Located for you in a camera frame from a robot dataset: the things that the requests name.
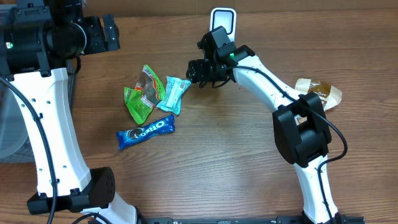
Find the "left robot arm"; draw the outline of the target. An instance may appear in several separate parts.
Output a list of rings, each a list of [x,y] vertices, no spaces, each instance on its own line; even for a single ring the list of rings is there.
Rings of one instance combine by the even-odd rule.
[[[100,223],[139,223],[117,193],[109,167],[90,169],[81,154],[68,97],[67,62],[118,50],[112,15],[86,17],[81,1],[18,0],[1,26],[1,81],[14,94],[35,159],[31,214],[68,210]]]

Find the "green snack packet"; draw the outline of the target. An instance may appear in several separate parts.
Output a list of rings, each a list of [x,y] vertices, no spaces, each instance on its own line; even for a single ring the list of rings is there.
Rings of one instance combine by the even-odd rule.
[[[138,125],[146,122],[152,110],[164,98],[164,85],[148,65],[143,66],[134,88],[124,88],[124,102]]]

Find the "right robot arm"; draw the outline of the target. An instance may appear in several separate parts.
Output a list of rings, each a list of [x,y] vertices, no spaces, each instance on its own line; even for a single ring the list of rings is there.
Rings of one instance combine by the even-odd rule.
[[[237,47],[219,26],[197,43],[203,59],[188,63],[187,78],[213,88],[228,81],[247,88],[272,113],[274,141],[281,156],[294,165],[303,194],[303,218],[309,223],[343,223],[332,199],[326,165],[334,126],[320,97],[302,94],[268,70],[248,46]]]

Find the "brown paper bread bag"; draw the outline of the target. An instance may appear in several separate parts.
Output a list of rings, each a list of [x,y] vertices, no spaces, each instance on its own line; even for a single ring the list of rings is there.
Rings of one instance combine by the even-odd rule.
[[[316,93],[320,97],[325,111],[339,105],[342,99],[342,92],[339,89],[319,80],[300,78],[295,84],[295,90],[303,94],[312,91]]]

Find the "blue Oreo cookie pack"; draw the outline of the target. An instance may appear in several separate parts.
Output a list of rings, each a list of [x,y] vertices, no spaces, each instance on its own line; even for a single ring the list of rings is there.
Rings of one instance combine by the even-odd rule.
[[[175,131],[174,121],[175,116],[170,114],[140,128],[118,131],[116,133],[119,142],[118,149],[124,150],[160,134],[170,134]]]

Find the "light teal snack packet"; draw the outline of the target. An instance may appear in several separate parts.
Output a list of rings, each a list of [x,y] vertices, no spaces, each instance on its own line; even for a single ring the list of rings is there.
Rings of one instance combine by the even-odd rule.
[[[179,115],[182,106],[182,96],[191,84],[189,80],[167,76],[165,98],[157,104],[157,107],[161,110]]]

